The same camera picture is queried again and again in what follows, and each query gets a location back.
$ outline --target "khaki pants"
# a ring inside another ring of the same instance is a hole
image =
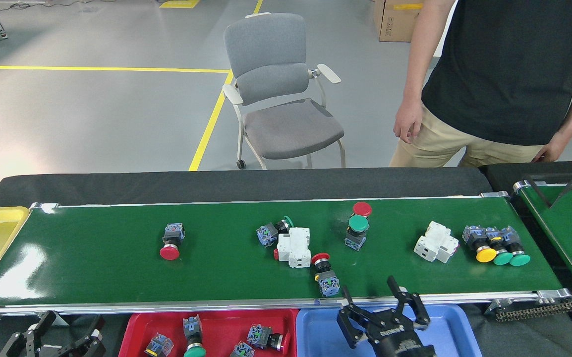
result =
[[[463,133],[440,121],[422,107],[422,127],[411,144],[399,140],[390,167],[443,167],[451,157],[466,147],[458,164],[478,167],[496,163],[530,163],[544,145],[510,145],[492,142]]]

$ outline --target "gray floor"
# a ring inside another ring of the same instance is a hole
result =
[[[10,4],[0,2],[0,9]],[[154,0],[95,0],[12,9],[0,13],[9,35],[0,40],[0,65],[228,69],[223,31],[256,4],[202,0],[194,9],[159,9]],[[387,166],[397,142],[393,116],[409,44],[377,41],[373,7],[369,0],[264,0],[261,6],[304,16],[309,66],[326,63],[342,78],[325,89],[328,109],[345,128],[348,167]],[[188,170],[225,78],[0,69],[0,180]],[[316,99],[318,91],[311,85],[304,95]],[[236,136],[237,120],[225,102],[198,169],[236,170]],[[259,168],[247,147],[245,159],[249,169]],[[572,160],[572,142],[562,160]],[[270,169],[305,165],[305,158],[268,162]],[[313,154],[314,167],[339,165],[336,145]]]

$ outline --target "gray chair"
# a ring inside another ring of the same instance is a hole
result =
[[[270,160],[307,156],[311,167],[312,152],[336,142],[345,168],[343,128],[325,109],[324,75],[331,83],[341,79],[324,64],[306,67],[306,28],[297,14],[262,13],[247,16],[225,30],[225,47],[235,77],[225,84],[225,97],[233,104],[240,129],[238,132],[238,168],[244,169],[242,140],[246,140],[262,169],[263,158]],[[318,84],[322,103],[310,98],[252,111],[242,115],[241,106],[264,99],[301,93],[310,79]]]

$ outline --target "hand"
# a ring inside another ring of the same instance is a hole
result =
[[[407,144],[418,136],[422,124],[422,103],[420,100],[405,100],[397,111],[397,120],[394,123],[394,135]]]
[[[540,162],[552,162],[556,161],[562,155],[562,152],[566,148],[566,145],[570,141],[570,138],[566,138],[566,136],[562,133],[555,133],[551,141],[544,145],[542,149],[535,155],[535,158],[532,162],[540,163]]]

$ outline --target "yellow floor line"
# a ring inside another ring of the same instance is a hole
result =
[[[193,9],[200,2],[200,0],[180,0],[180,1],[166,1],[163,5],[159,6],[163,9]]]
[[[262,6],[263,0],[258,0],[257,5],[255,6],[255,11],[253,13],[259,13],[259,8]]]
[[[229,70],[229,75],[227,75],[227,79],[225,80],[225,84],[231,84],[233,80],[233,72]],[[202,156],[205,153],[205,149],[207,149],[207,144],[209,144],[209,138],[211,138],[211,133],[213,133],[213,128],[216,126],[216,122],[218,122],[218,116],[220,115],[220,111],[222,111],[222,105],[225,103],[225,93],[220,91],[220,96],[218,97],[218,101],[216,102],[215,108],[211,112],[211,118],[209,118],[209,122],[207,123],[207,128],[205,128],[205,132],[202,133],[202,138],[200,139],[200,144],[198,144],[198,149],[196,150],[195,155],[193,155],[193,160],[191,160],[191,165],[189,165],[189,171],[198,171],[198,167],[200,166],[200,161],[202,161]]]
[[[228,69],[208,68],[154,68],[154,67],[50,67],[39,65],[0,65],[0,69],[23,70],[114,70],[129,72],[186,72],[186,73],[229,73]]]

